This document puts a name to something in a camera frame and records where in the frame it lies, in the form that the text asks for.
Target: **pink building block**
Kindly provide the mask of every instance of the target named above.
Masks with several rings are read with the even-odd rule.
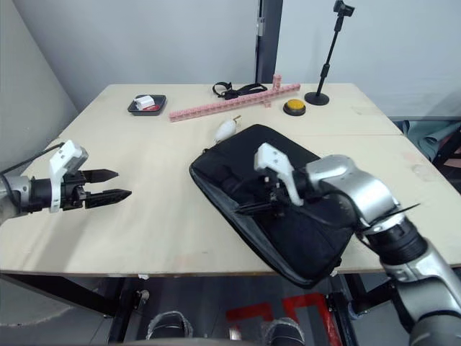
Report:
[[[246,105],[254,105],[256,103],[264,103],[265,107],[270,107],[270,99],[280,95],[296,92],[300,89],[299,84],[290,84],[280,86],[282,77],[279,74],[274,75],[272,89],[257,94],[250,94],[237,97],[236,99],[229,99],[223,102],[216,102],[209,105],[189,108],[187,110],[178,110],[170,112],[169,118],[171,122],[192,119],[194,117],[202,117],[213,113],[224,112],[226,110],[233,110],[235,108],[243,107]]]

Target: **gray fabric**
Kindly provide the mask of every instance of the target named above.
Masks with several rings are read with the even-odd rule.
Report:
[[[434,160],[439,151],[440,142],[460,128],[461,122],[452,121],[409,121],[402,124],[403,133],[419,151]]]

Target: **wooden table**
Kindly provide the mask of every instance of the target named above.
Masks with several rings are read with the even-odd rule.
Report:
[[[330,103],[308,105],[290,117],[282,106],[315,85],[272,101],[216,115],[170,123],[168,113],[216,102],[210,85],[110,85],[57,138],[72,139],[89,153],[82,169],[120,173],[87,185],[92,192],[132,190],[116,205],[11,219],[0,230],[0,269],[9,273],[131,276],[254,274],[271,270],[244,244],[207,201],[188,167],[212,145],[221,122],[241,115],[241,128],[260,123],[317,153],[346,154],[379,177],[451,265],[461,265],[461,197],[353,84],[329,84]],[[158,117],[134,117],[127,106],[137,94],[165,94]],[[25,172],[48,176],[48,158]],[[381,270],[376,255],[353,239],[342,272]]]

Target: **red marking on floor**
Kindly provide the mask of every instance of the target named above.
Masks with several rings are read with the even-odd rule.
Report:
[[[243,308],[228,310],[225,313],[225,317],[229,322],[258,316],[261,316],[264,321],[272,321],[274,319],[272,308],[269,303],[244,306]]]
[[[287,317],[290,317],[296,322],[299,322],[296,316],[296,308],[304,308],[306,306],[316,306],[318,313],[322,318],[323,325],[328,335],[328,340],[331,346],[342,346],[341,340],[339,339],[338,332],[336,331],[336,325],[331,312],[328,311],[328,307],[325,302],[325,297],[320,293],[306,294],[304,296],[295,296],[282,299],[283,309]]]

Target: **black stand base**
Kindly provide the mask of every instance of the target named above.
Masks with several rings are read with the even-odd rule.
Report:
[[[325,94],[320,94],[317,96],[316,92],[308,92],[304,95],[304,99],[307,103],[315,106],[324,106],[330,102],[330,99]]]

